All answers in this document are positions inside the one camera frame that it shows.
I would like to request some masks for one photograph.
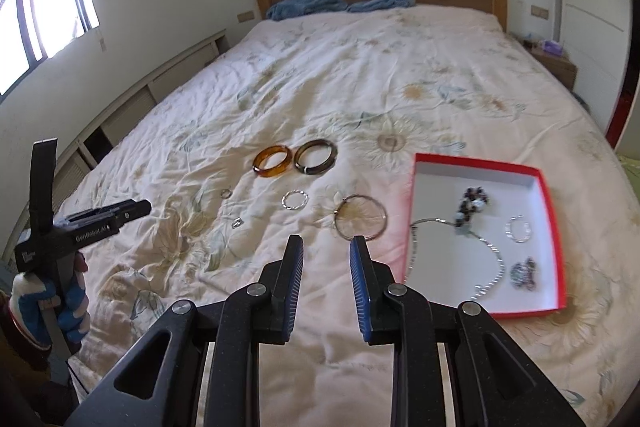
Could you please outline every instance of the window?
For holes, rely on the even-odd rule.
[[[97,25],[92,0],[6,0],[0,8],[0,100],[43,60]]]

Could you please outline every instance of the glove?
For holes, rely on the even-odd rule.
[[[58,326],[72,343],[79,343],[89,332],[90,316],[86,311],[89,300],[84,292],[84,272],[88,270],[81,253],[76,254],[74,276],[65,295],[65,308],[58,316]],[[38,347],[47,348],[51,339],[40,314],[39,301],[52,299],[60,304],[52,281],[41,280],[33,273],[18,273],[9,299],[9,310],[20,332]]]

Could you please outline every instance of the green fabric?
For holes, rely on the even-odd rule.
[[[618,157],[620,158],[620,163],[622,163],[622,166],[625,169],[626,175],[629,177],[629,181],[636,193],[636,197],[638,197],[638,200],[640,201],[640,161],[626,158],[626,156]]]

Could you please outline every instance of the purple tissue box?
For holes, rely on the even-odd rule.
[[[542,49],[552,55],[562,57],[563,47],[562,44],[556,41],[542,41]]]

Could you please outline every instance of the wall socket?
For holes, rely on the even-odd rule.
[[[255,19],[255,15],[253,11],[238,14],[238,22],[246,22],[246,21],[250,21],[251,19]]]
[[[549,20],[549,10],[541,8],[540,6],[536,6],[535,4],[531,5],[531,15],[533,15],[534,17],[540,17],[541,19]]]

